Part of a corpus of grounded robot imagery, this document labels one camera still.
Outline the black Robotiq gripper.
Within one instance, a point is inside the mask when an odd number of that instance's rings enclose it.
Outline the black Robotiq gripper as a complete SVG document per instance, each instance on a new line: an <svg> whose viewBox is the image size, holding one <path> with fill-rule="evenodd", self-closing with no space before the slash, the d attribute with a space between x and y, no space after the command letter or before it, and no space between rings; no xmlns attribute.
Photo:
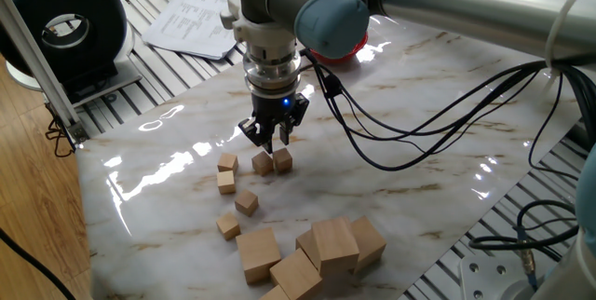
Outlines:
<svg viewBox="0 0 596 300"><path fill-rule="evenodd" d="M310 101L301 93L294 92L279 98L251 96L253 117L238 123L244 135L267 154L273 153L274 126L279 124L280 140L288 145L293 129L299 126Z"/></svg>

